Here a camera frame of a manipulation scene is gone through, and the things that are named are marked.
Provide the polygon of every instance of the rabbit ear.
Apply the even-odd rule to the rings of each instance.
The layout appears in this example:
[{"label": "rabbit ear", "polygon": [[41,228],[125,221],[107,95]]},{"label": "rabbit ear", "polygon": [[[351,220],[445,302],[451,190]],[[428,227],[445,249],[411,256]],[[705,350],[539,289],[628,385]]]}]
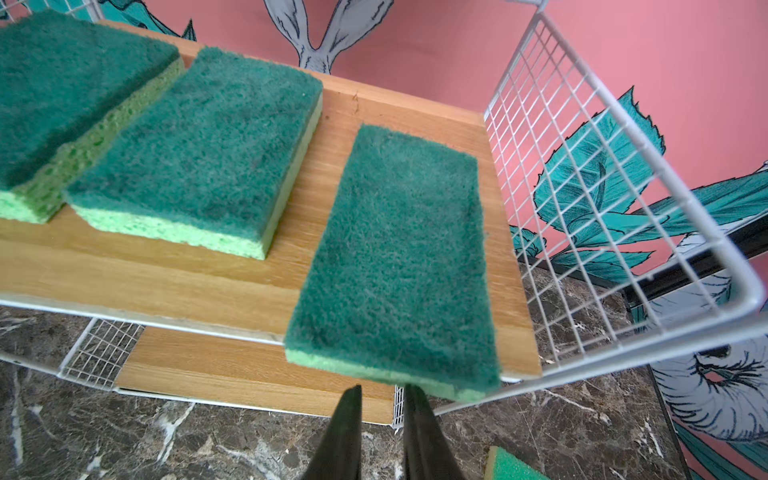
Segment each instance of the rabbit ear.
[{"label": "rabbit ear", "polygon": [[320,50],[328,54],[329,64],[373,30],[389,11],[394,0],[339,0]]},{"label": "rabbit ear", "polygon": [[302,51],[312,49],[303,0],[264,0],[264,5],[272,22],[293,44],[299,56]]}]

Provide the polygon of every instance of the wooden board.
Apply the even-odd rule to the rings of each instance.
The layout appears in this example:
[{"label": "wooden board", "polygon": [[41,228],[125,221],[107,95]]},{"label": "wooden board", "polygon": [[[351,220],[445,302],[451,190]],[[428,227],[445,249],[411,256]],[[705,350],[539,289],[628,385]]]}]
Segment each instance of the wooden board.
[{"label": "wooden board", "polygon": [[[193,41],[110,24],[179,46]],[[0,301],[279,343],[326,226],[361,123],[448,145],[478,159],[497,350],[504,374],[541,375],[520,273],[482,116],[310,72],[323,81],[317,126],[267,260],[90,228],[65,207],[46,225],[0,220]]]},{"label": "wooden board", "polygon": [[123,389],[331,416],[362,385],[362,420],[392,424],[395,388],[293,365],[283,347],[146,328],[116,381]]}]

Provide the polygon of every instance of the rabbit illustration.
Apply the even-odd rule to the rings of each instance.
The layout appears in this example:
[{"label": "rabbit illustration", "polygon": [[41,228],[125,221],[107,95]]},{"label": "rabbit illustration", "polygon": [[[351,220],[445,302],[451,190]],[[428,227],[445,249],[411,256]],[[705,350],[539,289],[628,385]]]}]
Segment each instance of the rabbit illustration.
[{"label": "rabbit illustration", "polygon": [[310,44],[303,0],[264,0],[280,33],[299,54],[299,66],[329,74],[336,56],[365,37],[386,16],[394,0],[339,0],[319,48]]}]

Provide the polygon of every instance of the sponge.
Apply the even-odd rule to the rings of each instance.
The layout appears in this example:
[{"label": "sponge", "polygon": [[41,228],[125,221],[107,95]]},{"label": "sponge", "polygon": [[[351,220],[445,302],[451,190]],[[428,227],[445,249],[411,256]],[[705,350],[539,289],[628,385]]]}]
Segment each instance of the sponge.
[{"label": "sponge", "polygon": [[500,447],[491,447],[483,480],[549,480]]},{"label": "sponge", "polygon": [[46,10],[0,28],[0,217],[44,223],[62,190],[184,72],[173,45]]},{"label": "sponge", "polygon": [[90,225],[263,260],[322,110],[309,74],[205,48],[68,189]]},{"label": "sponge", "polygon": [[470,401],[499,387],[477,160],[364,125],[285,338],[304,366]]}]

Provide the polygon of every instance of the wood grain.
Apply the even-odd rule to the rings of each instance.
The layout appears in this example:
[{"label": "wood grain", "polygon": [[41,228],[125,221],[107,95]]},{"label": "wood grain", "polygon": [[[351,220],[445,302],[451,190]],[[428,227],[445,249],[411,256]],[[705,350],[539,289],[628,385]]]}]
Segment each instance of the wood grain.
[{"label": "wood grain", "polygon": [[[187,61],[201,45],[115,24],[179,46]],[[362,123],[427,138],[478,159],[488,290],[506,376],[541,375],[520,273],[480,114],[312,73],[323,81],[323,115],[264,261],[90,228],[65,207],[46,225],[0,220],[0,301],[32,298],[41,308],[156,318],[201,332],[239,330],[280,341],[326,226],[336,188]]]},{"label": "wood grain", "polygon": [[395,389],[308,369],[283,347],[146,328],[117,379],[123,389],[331,416],[344,390],[362,385],[364,422],[392,423]]}]

